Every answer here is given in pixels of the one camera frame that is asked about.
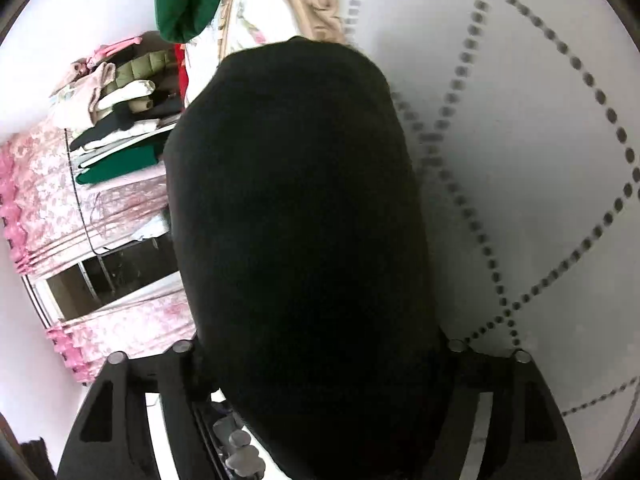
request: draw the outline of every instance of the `black fabric cover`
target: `black fabric cover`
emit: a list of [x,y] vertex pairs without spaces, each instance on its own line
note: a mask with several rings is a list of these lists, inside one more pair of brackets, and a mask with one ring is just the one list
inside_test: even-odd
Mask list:
[[227,57],[164,151],[198,337],[294,480],[414,466],[434,304],[384,76],[295,39]]

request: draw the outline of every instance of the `olive green quilted jacket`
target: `olive green quilted jacket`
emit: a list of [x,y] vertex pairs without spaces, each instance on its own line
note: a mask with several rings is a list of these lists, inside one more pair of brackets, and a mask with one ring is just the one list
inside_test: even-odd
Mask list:
[[158,50],[157,52],[147,52],[144,56],[137,57],[119,66],[116,69],[116,79],[102,89],[102,97],[128,85],[132,81],[149,79],[175,66],[177,66],[177,62],[173,51]]

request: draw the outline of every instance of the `pink ruffled trim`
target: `pink ruffled trim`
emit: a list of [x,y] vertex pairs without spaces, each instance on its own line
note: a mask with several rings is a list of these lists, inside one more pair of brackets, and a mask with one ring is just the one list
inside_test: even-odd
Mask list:
[[73,372],[76,381],[91,383],[95,380],[95,374],[84,359],[82,350],[74,346],[71,338],[59,326],[49,328],[47,338],[53,342],[53,349],[62,355],[65,367]]
[[9,255],[20,274],[31,271],[27,250],[27,231],[20,223],[22,209],[14,202],[18,190],[12,179],[14,160],[6,147],[0,148],[0,217],[4,219],[2,234],[9,241]]

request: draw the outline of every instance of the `pink floral curtain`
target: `pink floral curtain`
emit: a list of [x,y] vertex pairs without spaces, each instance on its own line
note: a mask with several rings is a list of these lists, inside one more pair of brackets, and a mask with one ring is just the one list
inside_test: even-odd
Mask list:
[[180,339],[191,339],[195,326],[181,284],[155,297],[58,323],[47,330],[54,349],[79,382],[92,382],[104,360],[115,351],[130,358],[165,351]]
[[[168,203],[161,176],[103,192],[78,186],[94,248],[127,240]],[[0,148],[0,216],[21,274],[48,278],[92,255],[72,187],[64,130],[45,120]]]

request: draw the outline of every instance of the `white wall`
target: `white wall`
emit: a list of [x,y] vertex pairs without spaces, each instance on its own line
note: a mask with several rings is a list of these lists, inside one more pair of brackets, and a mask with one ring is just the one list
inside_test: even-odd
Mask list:
[[0,242],[0,412],[18,441],[42,437],[57,468],[81,392],[45,338],[7,244]]
[[46,115],[69,63],[155,29],[154,0],[31,0],[0,45],[0,141]]

